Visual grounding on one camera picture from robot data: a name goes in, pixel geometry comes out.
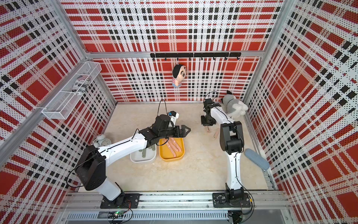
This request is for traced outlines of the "pink fruit knife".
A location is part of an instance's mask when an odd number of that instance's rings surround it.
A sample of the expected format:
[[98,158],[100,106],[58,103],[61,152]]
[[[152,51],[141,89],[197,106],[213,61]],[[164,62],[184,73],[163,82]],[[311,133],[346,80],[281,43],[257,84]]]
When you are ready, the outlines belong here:
[[170,141],[171,141],[171,143],[174,145],[175,150],[176,150],[176,151],[179,151],[180,148],[177,146],[176,141],[175,141],[173,138],[171,138]]
[[168,147],[169,150],[171,151],[171,153],[172,153],[172,155],[173,155],[173,158],[176,158],[177,155],[176,155],[176,153],[175,153],[175,150],[174,150],[173,145],[172,145],[170,142],[168,142],[168,143],[167,143],[167,147]]
[[175,143],[175,145],[176,145],[176,148],[178,149],[178,152],[182,152],[182,148],[181,148],[181,146],[177,143],[177,141],[176,141],[175,138],[173,139],[173,141],[174,141],[174,143]]

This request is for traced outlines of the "yellow plastic storage box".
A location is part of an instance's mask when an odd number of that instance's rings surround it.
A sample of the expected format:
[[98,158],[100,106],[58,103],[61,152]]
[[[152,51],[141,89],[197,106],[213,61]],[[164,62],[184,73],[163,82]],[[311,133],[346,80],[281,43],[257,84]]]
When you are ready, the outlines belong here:
[[166,162],[178,161],[183,158],[185,154],[185,145],[183,138],[170,138],[159,141],[159,155],[162,160]]

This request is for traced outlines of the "white plastic storage box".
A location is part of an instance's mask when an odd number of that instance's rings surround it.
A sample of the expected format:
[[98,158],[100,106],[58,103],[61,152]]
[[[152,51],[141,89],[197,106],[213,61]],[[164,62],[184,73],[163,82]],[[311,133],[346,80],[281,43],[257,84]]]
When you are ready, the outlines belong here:
[[148,148],[130,154],[130,160],[133,163],[139,163],[139,164],[152,163],[156,160],[156,157],[157,157],[156,145],[150,146]]

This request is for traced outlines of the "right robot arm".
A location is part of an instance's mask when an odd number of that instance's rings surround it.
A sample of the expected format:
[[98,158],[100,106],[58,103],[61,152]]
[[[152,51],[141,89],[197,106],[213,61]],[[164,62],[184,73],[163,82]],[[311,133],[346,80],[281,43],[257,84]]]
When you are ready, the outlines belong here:
[[213,198],[214,205],[227,205],[236,208],[240,206],[252,207],[253,202],[242,184],[240,172],[241,153],[244,151],[242,124],[231,119],[219,103],[205,99],[203,104],[205,115],[201,116],[201,124],[205,127],[220,125],[220,147],[226,153],[227,158],[227,180],[223,199],[215,196]]

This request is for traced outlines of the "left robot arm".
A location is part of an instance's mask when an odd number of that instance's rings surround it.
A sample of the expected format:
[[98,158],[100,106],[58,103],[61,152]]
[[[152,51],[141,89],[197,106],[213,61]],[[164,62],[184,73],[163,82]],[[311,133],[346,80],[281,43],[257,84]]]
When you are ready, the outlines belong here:
[[158,145],[161,139],[185,138],[191,129],[176,126],[178,114],[170,112],[156,117],[155,122],[132,137],[108,146],[88,146],[82,153],[74,172],[87,191],[96,191],[103,196],[101,208],[114,209],[126,205],[138,207],[139,194],[125,194],[120,186],[106,176],[106,169],[117,160],[142,149]]

